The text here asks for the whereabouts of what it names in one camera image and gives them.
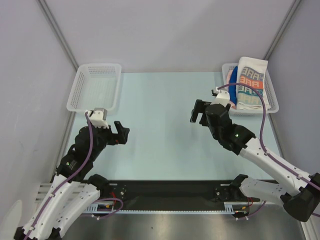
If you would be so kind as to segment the rabbit print towel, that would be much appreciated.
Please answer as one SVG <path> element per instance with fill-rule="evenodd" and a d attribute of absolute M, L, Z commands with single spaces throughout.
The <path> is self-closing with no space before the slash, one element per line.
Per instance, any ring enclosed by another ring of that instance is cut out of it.
<path fill-rule="evenodd" d="M 265 107 L 270 107 L 265 78 L 268 61 L 252 57 L 241 57 L 237 66 L 237 82 L 242 85 L 236 86 L 237 104 L 239 110 L 261 110 L 263 108 L 259 96 L 263 97 Z"/>

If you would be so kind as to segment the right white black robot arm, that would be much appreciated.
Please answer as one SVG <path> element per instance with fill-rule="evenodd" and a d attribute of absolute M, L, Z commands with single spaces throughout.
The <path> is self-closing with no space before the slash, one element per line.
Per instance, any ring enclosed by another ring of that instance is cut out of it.
<path fill-rule="evenodd" d="M 282 206 L 294 219 L 307 222 L 320 203 L 320 174 L 309 174 L 282 157 L 273 156 L 253 132 L 232 122 L 229 109 L 229 104 L 198 99 L 190 122 L 196 122 L 201 114 L 200 125 L 208 127 L 224 149 L 251 161 L 276 181 L 264 182 L 240 174 L 232 182 L 231 197 L 236 201 L 252 197 L 271 202 Z"/>

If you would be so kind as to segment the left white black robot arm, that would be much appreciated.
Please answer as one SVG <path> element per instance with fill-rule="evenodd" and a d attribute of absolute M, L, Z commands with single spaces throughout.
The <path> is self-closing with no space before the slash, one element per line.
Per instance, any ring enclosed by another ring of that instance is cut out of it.
<path fill-rule="evenodd" d="M 110 126 L 98 127 L 90 121 L 79 130 L 74 144 L 61 159 L 40 207 L 28 223 L 16 229 L 15 240 L 60 240 L 73 222 L 95 202 L 107 202 L 104 209 L 108 216 L 123 208 L 124 198 L 115 195 L 110 182 L 99 174 L 90 176 L 80 193 L 68 201 L 106 146 L 127 143 L 129 128 L 123 127 L 119 121 L 114 125 L 116 133 Z"/>

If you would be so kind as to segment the pink towel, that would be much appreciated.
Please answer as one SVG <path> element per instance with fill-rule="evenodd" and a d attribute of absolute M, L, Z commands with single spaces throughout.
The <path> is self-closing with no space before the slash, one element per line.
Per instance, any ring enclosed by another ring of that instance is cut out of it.
<path fill-rule="evenodd" d="M 226 84 L 230 83 L 232 73 L 233 73 L 233 69 L 229 70 L 229 72 L 226 76 Z M 232 109 L 236 109 L 236 105 L 231 100 L 229 101 L 229 103 L 230 103 Z"/>

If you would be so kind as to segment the blue towel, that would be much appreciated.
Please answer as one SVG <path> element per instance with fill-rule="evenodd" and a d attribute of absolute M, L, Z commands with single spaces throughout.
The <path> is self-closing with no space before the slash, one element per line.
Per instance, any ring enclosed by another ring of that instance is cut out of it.
<path fill-rule="evenodd" d="M 237 74 L 238 74 L 238 67 L 235 66 L 234 69 L 232 70 L 229 83 L 234 84 L 237 82 Z M 236 85 L 230 85 L 228 87 L 228 92 L 230 96 L 230 101 L 236 106 L 237 105 L 237 90 L 236 90 Z"/>

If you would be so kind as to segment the left white plastic basket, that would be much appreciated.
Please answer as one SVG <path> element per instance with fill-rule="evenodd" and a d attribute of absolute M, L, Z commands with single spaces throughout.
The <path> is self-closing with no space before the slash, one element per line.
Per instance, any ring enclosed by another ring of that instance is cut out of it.
<path fill-rule="evenodd" d="M 122 66 L 118 63 L 88 63 L 78 67 L 66 108 L 70 112 L 103 108 L 112 115 L 118 110 Z"/>

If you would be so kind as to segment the white plastic basket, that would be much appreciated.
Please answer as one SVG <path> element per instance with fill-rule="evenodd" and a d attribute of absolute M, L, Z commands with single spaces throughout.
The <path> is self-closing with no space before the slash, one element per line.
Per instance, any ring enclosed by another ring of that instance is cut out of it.
<path fill-rule="evenodd" d="M 78 67 L 66 108 L 70 112 L 103 108 L 112 115 L 118 110 L 122 66 L 118 63 L 88 63 Z"/>
<path fill-rule="evenodd" d="M 227 75 L 230 70 L 233 70 L 238 63 L 225 63 L 222 65 L 222 77 L 223 83 L 227 83 Z M 265 81 L 264 81 L 264 89 L 265 89 L 265 96 L 267 97 L 269 108 L 266 109 L 267 114 L 277 113 L 279 111 L 279 104 L 277 100 L 277 96 L 273 87 L 273 83 L 271 77 L 269 75 L 268 70 L 265 73 Z M 263 110 L 238 110 L 238 109 L 230 109 L 230 114 L 234 116 L 255 116 L 255 115 L 262 115 Z"/>

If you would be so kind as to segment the right white plastic basket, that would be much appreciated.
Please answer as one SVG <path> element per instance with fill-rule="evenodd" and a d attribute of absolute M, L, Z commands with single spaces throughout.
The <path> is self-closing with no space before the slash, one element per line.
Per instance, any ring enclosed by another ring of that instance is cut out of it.
<path fill-rule="evenodd" d="M 230 70 L 233 70 L 238 63 L 225 63 L 222 65 L 222 77 L 223 83 L 227 83 L 227 75 Z M 267 97 L 269 108 L 266 109 L 267 114 L 277 113 L 279 111 L 279 104 L 277 100 L 277 96 L 273 87 L 273 83 L 271 77 L 269 75 L 268 70 L 265 73 L 265 81 L 264 81 L 264 89 L 265 89 L 265 96 Z M 238 109 L 230 109 L 230 114 L 234 116 L 255 116 L 255 115 L 262 115 L 263 110 L 238 110 Z"/>

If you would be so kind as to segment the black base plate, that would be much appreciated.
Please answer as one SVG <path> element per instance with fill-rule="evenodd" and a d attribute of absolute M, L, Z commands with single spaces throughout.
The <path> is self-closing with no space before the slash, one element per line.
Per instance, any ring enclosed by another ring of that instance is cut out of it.
<path fill-rule="evenodd" d="M 230 180 L 112 180 L 100 198 L 116 197 L 128 211 L 200 212 L 223 210 L 225 203 L 251 206 Z"/>

